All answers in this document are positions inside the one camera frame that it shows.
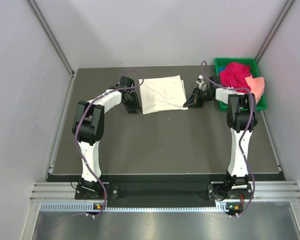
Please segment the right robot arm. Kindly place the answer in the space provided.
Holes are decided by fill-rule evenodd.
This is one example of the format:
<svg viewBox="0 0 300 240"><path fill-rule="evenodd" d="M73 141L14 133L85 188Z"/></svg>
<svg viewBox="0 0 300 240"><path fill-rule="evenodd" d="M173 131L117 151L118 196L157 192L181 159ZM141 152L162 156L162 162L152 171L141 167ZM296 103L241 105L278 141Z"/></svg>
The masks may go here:
<svg viewBox="0 0 300 240"><path fill-rule="evenodd" d="M226 123L231 133L230 162L223 185L210 190L212 197L225 195L235 198L240 193L251 192L247 167L249 143L253 130L258 123L256 98L254 94L238 92L230 87L220 87L218 76L208 78L199 75L197 86L183 104L185 108L200 108L205 102L225 100L227 102Z"/></svg>

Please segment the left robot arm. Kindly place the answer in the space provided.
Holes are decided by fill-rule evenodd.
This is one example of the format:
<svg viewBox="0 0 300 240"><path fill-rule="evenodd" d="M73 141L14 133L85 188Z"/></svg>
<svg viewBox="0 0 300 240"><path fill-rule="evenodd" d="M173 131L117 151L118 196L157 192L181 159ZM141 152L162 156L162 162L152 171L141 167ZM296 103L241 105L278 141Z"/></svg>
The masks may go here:
<svg viewBox="0 0 300 240"><path fill-rule="evenodd" d="M99 146L105 132L105 114L118 105L124 105L129 114L137 114L141 104L135 89L135 81L122 76L119 82L89 101L79 101L72 124L72 134L82 162L80 186L92 198L106 193L100 177Z"/></svg>

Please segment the white t shirt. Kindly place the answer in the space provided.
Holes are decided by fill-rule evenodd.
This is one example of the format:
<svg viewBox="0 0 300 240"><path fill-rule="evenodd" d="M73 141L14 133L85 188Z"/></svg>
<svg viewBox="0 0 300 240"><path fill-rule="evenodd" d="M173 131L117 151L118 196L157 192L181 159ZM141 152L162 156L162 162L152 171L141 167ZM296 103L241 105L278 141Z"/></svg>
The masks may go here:
<svg viewBox="0 0 300 240"><path fill-rule="evenodd" d="M141 108L144 115L162 111L185 111L186 91L180 75L140 79Z"/></svg>

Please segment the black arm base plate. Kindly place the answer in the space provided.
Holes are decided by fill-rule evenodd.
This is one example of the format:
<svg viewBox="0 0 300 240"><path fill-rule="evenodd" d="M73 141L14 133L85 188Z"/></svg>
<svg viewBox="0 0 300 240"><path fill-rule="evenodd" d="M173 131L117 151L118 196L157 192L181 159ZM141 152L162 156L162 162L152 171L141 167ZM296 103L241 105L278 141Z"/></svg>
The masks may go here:
<svg viewBox="0 0 300 240"><path fill-rule="evenodd" d="M239 199L243 190L227 190L223 183L208 182L111 182L105 189L99 185L88 187L78 184L74 198L76 200L123 200L128 197L190 197L200 200Z"/></svg>

